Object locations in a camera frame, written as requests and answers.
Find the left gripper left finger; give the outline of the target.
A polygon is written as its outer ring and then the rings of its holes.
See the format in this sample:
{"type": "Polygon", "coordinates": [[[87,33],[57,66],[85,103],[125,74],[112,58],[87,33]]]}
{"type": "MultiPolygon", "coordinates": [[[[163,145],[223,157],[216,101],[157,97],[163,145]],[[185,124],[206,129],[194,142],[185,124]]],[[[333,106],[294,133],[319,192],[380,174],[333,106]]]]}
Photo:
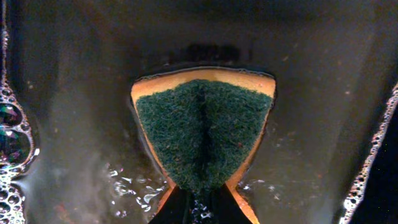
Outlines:
{"type": "Polygon", "coordinates": [[[187,224],[191,196],[190,192],[175,187],[149,224],[187,224]]]}

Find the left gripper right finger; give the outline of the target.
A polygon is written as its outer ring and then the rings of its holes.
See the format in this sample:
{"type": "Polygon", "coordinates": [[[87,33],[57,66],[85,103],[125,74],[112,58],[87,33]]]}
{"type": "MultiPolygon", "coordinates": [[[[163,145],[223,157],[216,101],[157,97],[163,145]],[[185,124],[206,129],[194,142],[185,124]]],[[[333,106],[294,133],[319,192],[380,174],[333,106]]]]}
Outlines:
{"type": "Polygon", "coordinates": [[[211,208],[218,224],[251,224],[226,184],[211,192],[211,208]]]}

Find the green and yellow sponge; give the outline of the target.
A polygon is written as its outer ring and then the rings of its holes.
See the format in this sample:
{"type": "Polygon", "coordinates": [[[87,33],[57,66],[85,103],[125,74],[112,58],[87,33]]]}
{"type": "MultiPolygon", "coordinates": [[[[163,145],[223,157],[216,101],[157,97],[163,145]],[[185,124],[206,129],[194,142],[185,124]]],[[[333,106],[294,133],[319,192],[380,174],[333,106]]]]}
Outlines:
{"type": "Polygon", "coordinates": [[[169,185],[157,212],[180,187],[192,195],[188,223],[217,223],[211,192],[226,184],[249,221],[258,222],[237,186],[260,146],[275,92],[273,76],[226,67],[160,73],[133,84],[137,123],[169,185]]]}

